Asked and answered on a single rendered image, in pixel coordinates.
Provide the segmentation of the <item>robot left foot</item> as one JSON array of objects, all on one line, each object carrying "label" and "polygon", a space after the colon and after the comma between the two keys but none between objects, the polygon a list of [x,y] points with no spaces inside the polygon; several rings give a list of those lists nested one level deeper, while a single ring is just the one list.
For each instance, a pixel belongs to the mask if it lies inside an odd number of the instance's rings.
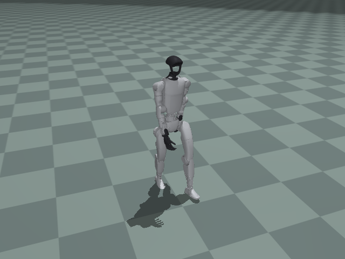
[{"label": "robot left foot", "polygon": [[188,187],[186,187],[185,193],[188,194],[193,199],[196,199],[196,200],[200,199],[200,196],[195,192],[194,189],[190,188],[190,190],[188,190]]}]

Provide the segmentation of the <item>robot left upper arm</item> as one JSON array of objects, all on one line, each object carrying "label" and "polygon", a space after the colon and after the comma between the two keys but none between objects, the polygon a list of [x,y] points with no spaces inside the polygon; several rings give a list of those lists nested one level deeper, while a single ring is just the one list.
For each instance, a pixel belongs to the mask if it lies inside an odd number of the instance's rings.
[{"label": "robot left upper arm", "polygon": [[189,86],[191,85],[191,82],[186,77],[182,77],[182,78],[185,81],[185,90],[184,90],[184,97],[183,97],[183,103],[182,103],[182,105],[184,105],[185,103],[188,102],[188,98],[185,95],[188,93],[188,89],[189,89]]}]

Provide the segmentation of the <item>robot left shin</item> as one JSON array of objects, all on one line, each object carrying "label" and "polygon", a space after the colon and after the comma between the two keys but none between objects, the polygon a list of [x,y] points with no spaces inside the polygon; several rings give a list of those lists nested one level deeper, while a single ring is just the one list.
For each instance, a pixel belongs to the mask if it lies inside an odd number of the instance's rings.
[{"label": "robot left shin", "polygon": [[190,159],[190,162],[188,165],[183,165],[184,169],[184,175],[187,180],[187,187],[188,190],[193,189],[193,178],[194,178],[194,161],[193,159]]}]

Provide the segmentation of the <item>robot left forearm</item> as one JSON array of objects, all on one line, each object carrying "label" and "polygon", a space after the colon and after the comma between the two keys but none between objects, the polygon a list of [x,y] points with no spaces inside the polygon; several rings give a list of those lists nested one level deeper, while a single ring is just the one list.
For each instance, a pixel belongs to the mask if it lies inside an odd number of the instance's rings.
[{"label": "robot left forearm", "polygon": [[178,118],[179,118],[180,115],[183,116],[183,112],[184,112],[185,106],[186,106],[186,103],[185,103],[184,105],[182,105],[180,111],[177,112],[177,115],[176,115],[176,116],[177,116]]}]

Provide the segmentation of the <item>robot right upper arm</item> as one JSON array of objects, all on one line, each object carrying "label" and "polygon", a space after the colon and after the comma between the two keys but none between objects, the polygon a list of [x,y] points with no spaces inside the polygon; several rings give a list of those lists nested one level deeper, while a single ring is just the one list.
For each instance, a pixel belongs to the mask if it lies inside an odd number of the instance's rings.
[{"label": "robot right upper arm", "polygon": [[164,90],[164,81],[159,81],[153,84],[153,91],[155,97],[155,104],[156,107],[159,106],[161,109],[161,113],[166,112],[165,105],[162,105],[163,94],[162,91]]}]

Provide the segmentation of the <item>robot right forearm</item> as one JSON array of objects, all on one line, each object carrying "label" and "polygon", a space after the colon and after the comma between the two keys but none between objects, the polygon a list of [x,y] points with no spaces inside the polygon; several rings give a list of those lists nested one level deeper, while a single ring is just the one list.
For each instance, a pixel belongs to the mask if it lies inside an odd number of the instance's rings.
[{"label": "robot right forearm", "polygon": [[162,135],[165,135],[164,129],[167,129],[167,124],[165,121],[165,115],[161,114],[161,109],[159,106],[156,107],[156,116],[158,119],[159,127],[160,127],[160,132]]}]

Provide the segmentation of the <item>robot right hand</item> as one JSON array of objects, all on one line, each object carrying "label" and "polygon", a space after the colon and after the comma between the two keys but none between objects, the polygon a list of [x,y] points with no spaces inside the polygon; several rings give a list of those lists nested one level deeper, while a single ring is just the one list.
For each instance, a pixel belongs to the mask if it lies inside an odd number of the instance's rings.
[{"label": "robot right hand", "polygon": [[[173,146],[172,146],[172,144],[174,144],[174,145],[176,145],[174,142],[172,142],[171,140],[170,140],[170,138],[168,137],[168,135],[169,135],[169,133],[168,133],[168,130],[167,129],[164,129],[164,133],[165,133],[165,135],[162,135],[163,137],[164,137],[164,143],[165,143],[165,146],[166,146],[166,148],[168,149],[168,150],[171,150],[171,151],[174,151],[175,149],[177,149],[177,148],[174,148]],[[171,144],[172,143],[172,144]]]}]

